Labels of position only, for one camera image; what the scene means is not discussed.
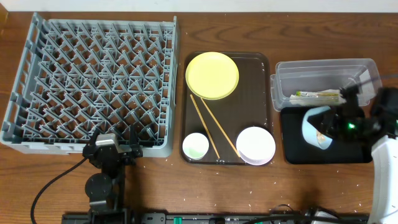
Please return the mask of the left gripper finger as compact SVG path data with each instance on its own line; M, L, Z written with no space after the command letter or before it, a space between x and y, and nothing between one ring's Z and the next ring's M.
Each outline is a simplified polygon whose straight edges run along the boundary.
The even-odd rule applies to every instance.
M139 147L139 141L133 124L129 126L129 147L130 148Z
M101 133L101 131L99 129L96 129L92 135L92 137L90 138L90 145L95 145L96 144L96 139L98 137L98 135Z

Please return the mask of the light blue bowl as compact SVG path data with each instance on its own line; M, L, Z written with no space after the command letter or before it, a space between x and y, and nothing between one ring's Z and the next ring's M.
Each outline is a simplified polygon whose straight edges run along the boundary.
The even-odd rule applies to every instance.
M302 135L305 142L319 149L325 150L330 147L332 139L320 133L312 124L308 122L310 116L320 115L322 112L330 110L329 106L321 106L309 109L303 117Z

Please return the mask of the small white cup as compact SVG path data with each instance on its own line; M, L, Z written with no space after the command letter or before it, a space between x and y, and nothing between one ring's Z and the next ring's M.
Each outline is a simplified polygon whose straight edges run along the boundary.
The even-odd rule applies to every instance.
M193 160L202 159L209 150L209 140L202 133L191 133L182 143L183 153Z

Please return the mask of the white pink-rimmed bowl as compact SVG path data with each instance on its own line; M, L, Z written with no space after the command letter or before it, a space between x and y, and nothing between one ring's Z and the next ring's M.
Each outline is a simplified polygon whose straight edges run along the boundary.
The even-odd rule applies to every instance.
M236 149L245 163L262 166L274 157L276 144L269 131L253 126L239 133L236 140Z

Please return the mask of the green snack wrapper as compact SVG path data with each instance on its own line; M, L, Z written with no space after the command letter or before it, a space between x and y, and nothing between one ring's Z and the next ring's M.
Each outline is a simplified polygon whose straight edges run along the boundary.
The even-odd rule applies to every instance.
M297 91L295 96L299 97L337 97L340 95L338 90L325 90L325 91L318 91L318 92L310 92L310 91Z

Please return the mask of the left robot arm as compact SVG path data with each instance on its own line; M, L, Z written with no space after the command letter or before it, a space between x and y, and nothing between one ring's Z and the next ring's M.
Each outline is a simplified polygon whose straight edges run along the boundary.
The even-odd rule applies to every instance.
M115 134L102 134L97 129L82 155L101 170L85 184L90 200L88 223L134 223L134 212L124 206L126 166L135 165L136 159L143 156L134 126L129 127L127 148L119 145Z

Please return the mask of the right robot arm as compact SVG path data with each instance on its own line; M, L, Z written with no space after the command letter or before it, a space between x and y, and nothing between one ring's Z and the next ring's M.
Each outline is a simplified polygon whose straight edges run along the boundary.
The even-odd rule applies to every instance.
M341 91L346 102L325 113L321 132L370 148L374 189L368 223L397 223L397 89L380 88L368 118L359 107L358 92L358 86Z

